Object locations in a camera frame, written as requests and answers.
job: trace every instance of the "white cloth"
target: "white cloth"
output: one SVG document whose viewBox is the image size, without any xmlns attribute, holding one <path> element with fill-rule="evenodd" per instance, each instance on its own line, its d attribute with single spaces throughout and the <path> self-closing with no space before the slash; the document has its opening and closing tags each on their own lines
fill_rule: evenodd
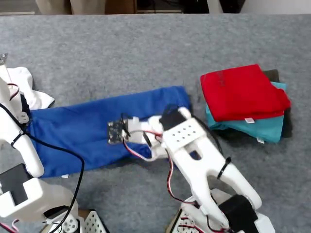
<svg viewBox="0 0 311 233">
<path fill-rule="evenodd" d="M 27 104 L 31 110 L 48 108 L 55 101 L 55 99 L 48 94 L 33 90 L 33 77 L 25 67 L 1 68 L 0 77 L 7 83 L 14 83 L 19 86 L 19 91 L 24 93 Z"/>
</svg>

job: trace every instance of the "red cloth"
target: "red cloth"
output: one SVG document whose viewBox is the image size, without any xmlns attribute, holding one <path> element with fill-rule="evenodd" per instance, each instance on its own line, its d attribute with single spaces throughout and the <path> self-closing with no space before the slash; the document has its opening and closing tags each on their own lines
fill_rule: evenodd
<svg viewBox="0 0 311 233">
<path fill-rule="evenodd" d="M 205 100 L 215 121 L 278 117 L 291 106 L 258 65 L 215 71 L 201 76 Z"/>
</svg>

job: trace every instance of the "folded clothes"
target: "folded clothes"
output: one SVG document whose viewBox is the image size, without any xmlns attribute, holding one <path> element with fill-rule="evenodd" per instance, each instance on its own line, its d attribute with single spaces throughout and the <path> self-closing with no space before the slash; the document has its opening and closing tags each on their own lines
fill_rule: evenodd
<svg viewBox="0 0 311 233">
<path fill-rule="evenodd" d="M 286 89 L 286 84 L 284 83 L 272 82 L 272 84 L 276 88 Z M 284 116 L 255 120 L 255 123 L 247 123 L 245 120 L 216 122 L 213 119 L 208 105 L 206 107 L 206 114 L 207 125 L 212 130 L 226 130 L 232 128 L 268 142 L 278 142 L 281 138 Z"/>
<path fill-rule="evenodd" d="M 201 85 L 216 122 L 278 117 L 291 105 L 258 65 L 207 73 L 201 76 Z"/>
<path fill-rule="evenodd" d="M 269 78 L 270 81 L 279 83 L 279 74 L 277 69 L 272 70 L 264 70 L 263 71 L 265 75 Z M 288 108 L 284 111 L 284 120 L 283 120 L 283 128 L 282 128 L 282 134 L 281 137 L 291 137 L 292 136 L 292 130 L 293 130 L 293 124 L 291 121 L 291 109 Z M 225 130 L 214 130 L 219 136 L 226 140 L 236 140 L 241 139 L 245 136 L 249 136 L 248 134 L 232 129 L 227 128 Z"/>
<path fill-rule="evenodd" d="M 85 169 L 90 170 L 130 156 L 122 143 L 108 144 L 108 122 L 119 120 L 121 113 L 139 118 L 161 115 L 169 104 L 190 108 L 190 100 L 183 87 L 172 86 L 67 107 L 33 110 L 28 131 L 42 141 L 81 155 L 86 163 Z M 35 141 L 33 144 L 44 166 L 43 177 L 80 171 L 81 163 L 72 155 Z M 145 144 L 128 145 L 143 156 L 151 155 Z"/>
</svg>

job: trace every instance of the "stack of folded clothes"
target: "stack of folded clothes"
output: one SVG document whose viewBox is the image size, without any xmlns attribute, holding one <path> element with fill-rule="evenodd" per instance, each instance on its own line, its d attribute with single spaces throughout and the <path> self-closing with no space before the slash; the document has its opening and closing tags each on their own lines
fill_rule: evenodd
<svg viewBox="0 0 311 233">
<path fill-rule="evenodd" d="M 215 71 L 201 76 L 207 102 L 207 125 L 237 136 L 232 129 L 259 142 L 278 142 L 292 135 L 291 103 L 278 71 L 262 71 L 258 65 Z"/>
</svg>

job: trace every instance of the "perforated bracket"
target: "perforated bracket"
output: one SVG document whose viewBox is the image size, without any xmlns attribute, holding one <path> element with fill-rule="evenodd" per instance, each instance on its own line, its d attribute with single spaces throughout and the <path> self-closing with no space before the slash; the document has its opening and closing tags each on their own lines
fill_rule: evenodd
<svg viewBox="0 0 311 233">
<path fill-rule="evenodd" d="M 85 220 L 85 233 L 107 233 L 96 211 L 91 211 Z"/>
<path fill-rule="evenodd" d="M 206 132 L 194 118 L 190 118 L 183 123 L 165 131 L 163 142 L 168 150 L 175 153 L 188 143 L 205 136 Z"/>
</svg>

